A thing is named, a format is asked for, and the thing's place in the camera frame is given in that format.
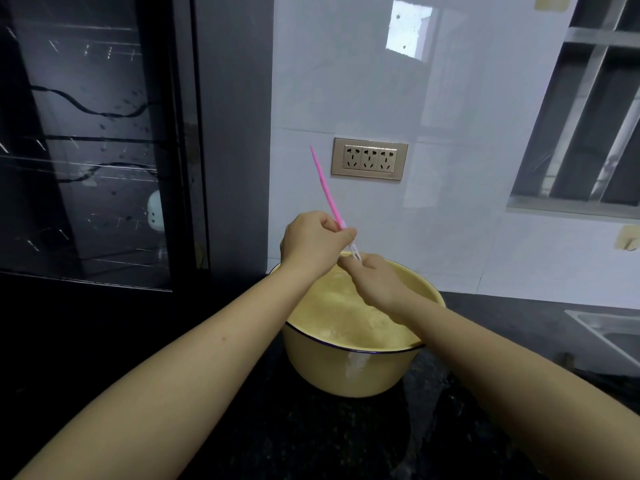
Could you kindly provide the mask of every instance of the window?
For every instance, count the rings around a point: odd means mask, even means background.
[[[511,207],[640,218],[640,0],[578,0]]]

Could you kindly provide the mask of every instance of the power socket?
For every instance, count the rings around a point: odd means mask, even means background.
[[[409,145],[335,138],[331,160],[332,175],[402,180]]]
[[[360,160],[360,169],[361,170],[376,170],[376,166],[378,165],[378,153],[380,150],[378,148],[367,148],[364,147],[362,149],[362,158]]]
[[[396,167],[396,153],[397,152],[386,148],[380,150],[376,170],[384,173],[393,173]]]
[[[342,168],[359,170],[361,158],[362,148],[360,146],[345,145],[344,156],[342,158]]]

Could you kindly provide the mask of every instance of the pink straw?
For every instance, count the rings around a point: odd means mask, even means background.
[[[326,180],[324,179],[324,173],[322,172],[322,168],[320,167],[320,162],[318,162],[318,158],[316,157],[316,152],[314,151],[314,147],[309,145],[309,148],[311,148],[311,156],[313,156],[314,163],[316,164],[316,170],[318,170],[318,177],[320,177],[320,185],[322,185],[322,190],[324,191],[324,196],[326,197],[326,201],[329,203],[329,207],[331,208],[331,211],[333,213],[333,218],[338,223],[338,226],[340,227],[340,229],[345,229],[347,228],[347,223],[342,220],[342,217],[340,217],[340,212],[338,212],[338,208],[335,206],[335,202],[331,197],[331,192],[329,192],[329,185],[327,185]],[[360,257],[360,253],[356,249],[356,245],[354,243],[351,243],[349,245],[349,249],[351,250],[351,254],[353,256],[355,256],[356,258],[362,261],[362,258]]]

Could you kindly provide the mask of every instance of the stainless steel sink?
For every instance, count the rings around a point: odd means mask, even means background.
[[[564,312],[640,369],[640,317]]]

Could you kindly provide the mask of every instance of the hand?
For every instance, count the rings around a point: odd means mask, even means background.
[[[360,256],[362,263],[352,256],[340,257],[338,266],[349,273],[358,294],[367,305],[375,306],[399,322],[395,316],[398,305],[411,290],[400,281],[393,267],[382,256],[363,253]]]
[[[357,233],[353,227],[340,230],[325,212],[300,214],[287,226],[280,243],[281,266],[310,273],[315,281],[331,270]]]

